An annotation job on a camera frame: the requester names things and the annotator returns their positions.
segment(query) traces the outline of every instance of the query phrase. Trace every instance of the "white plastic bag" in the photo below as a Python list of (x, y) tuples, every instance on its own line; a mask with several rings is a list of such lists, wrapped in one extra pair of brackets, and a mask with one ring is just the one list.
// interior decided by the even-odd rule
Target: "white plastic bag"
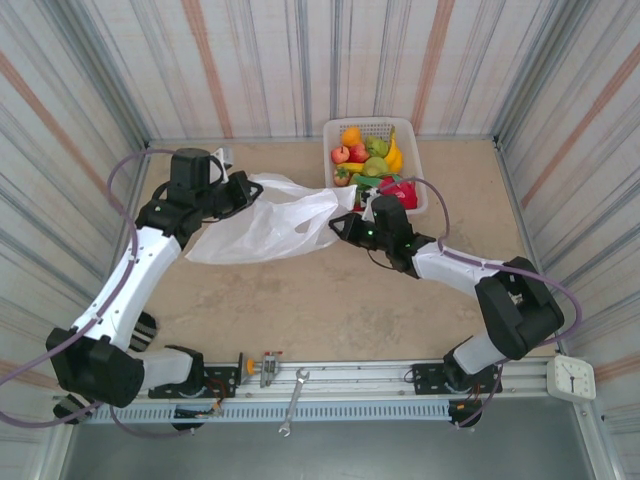
[(328, 247), (329, 220), (348, 213), (356, 187), (311, 189), (271, 173), (251, 175), (264, 192), (248, 209), (212, 224), (187, 259), (210, 265), (266, 262)]

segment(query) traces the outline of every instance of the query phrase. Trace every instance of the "white basket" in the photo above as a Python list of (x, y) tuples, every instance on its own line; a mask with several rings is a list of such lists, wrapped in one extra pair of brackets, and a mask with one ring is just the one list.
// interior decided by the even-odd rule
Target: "white basket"
[[(354, 117), (330, 120), (324, 124), (322, 131), (324, 144), (324, 182), (327, 188), (334, 188), (333, 171), (336, 165), (331, 161), (331, 150), (342, 145), (341, 137), (343, 132), (349, 127), (358, 127), (364, 140), (368, 135), (375, 135), (385, 141), (389, 141), (391, 127), (396, 127), (396, 143), (402, 150), (404, 165), (400, 174), (403, 177), (424, 178), (422, 174), (422, 164), (418, 155), (418, 145), (416, 136), (413, 134), (413, 127), (408, 120), (395, 117)], [(421, 184), (416, 184), (416, 194), (418, 196), (418, 208), (407, 210), (407, 214), (412, 215), (422, 213), (427, 209), (427, 188)]]

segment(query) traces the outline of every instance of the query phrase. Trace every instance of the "wrench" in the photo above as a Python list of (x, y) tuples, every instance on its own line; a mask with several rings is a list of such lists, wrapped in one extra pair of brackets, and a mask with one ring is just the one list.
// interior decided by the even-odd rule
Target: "wrench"
[(287, 416), (284, 419), (284, 423), (280, 425), (280, 428), (278, 429), (278, 433), (284, 433), (285, 437), (291, 435), (291, 420), (293, 420), (293, 415), (296, 413), (296, 404), (298, 403), (298, 398), (302, 392), (302, 385), (304, 382), (309, 380), (309, 372), (307, 372), (306, 375), (303, 375), (302, 370), (302, 368), (299, 368), (296, 371), (296, 388), (293, 390), (291, 402), (289, 403), (289, 410), (287, 410)]

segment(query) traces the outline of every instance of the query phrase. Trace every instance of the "clock face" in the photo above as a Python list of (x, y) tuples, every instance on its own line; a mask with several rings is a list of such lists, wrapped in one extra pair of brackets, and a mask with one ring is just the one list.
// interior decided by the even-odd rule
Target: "clock face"
[(567, 357), (555, 362), (556, 386), (561, 392), (585, 398), (595, 397), (593, 368), (588, 363)]

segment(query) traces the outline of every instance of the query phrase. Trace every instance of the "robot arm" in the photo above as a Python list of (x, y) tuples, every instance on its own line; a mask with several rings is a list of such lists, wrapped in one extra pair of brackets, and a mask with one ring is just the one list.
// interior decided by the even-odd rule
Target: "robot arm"
[[(170, 180), (161, 185), (136, 220), (138, 252), (125, 287), (80, 340), (51, 361), (60, 386), (116, 407), (125, 407), (140, 390), (184, 384), (186, 391), (202, 387), (202, 354), (183, 347), (132, 356), (127, 348), (134, 327), (158, 281), (179, 257), (206, 218), (222, 220), (249, 207), (262, 193), (245, 172), (227, 175), (230, 151), (186, 148), (171, 158)], [(166, 190), (166, 198), (160, 196)], [(132, 259), (130, 243), (118, 266), (92, 305), (69, 331), (56, 328), (47, 338), (51, 350), (97, 316)]]
[(564, 316), (547, 287), (537, 280), (485, 265), (505, 265), (535, 272), (527, 259), (489, 261), (445, 247), (414, 233), (400, 201), (393, 195), (370, 200), (373, 221), (349, 213), (330, 222), (338, 236), (353, 245), (383, 250), (391, 266), (418, 279), (435, 280), (477, 298), (486, 331), (444, 356), (448, 387), (462, 392), (485, 369), (505, 359), (519, 360), (564, 324)]

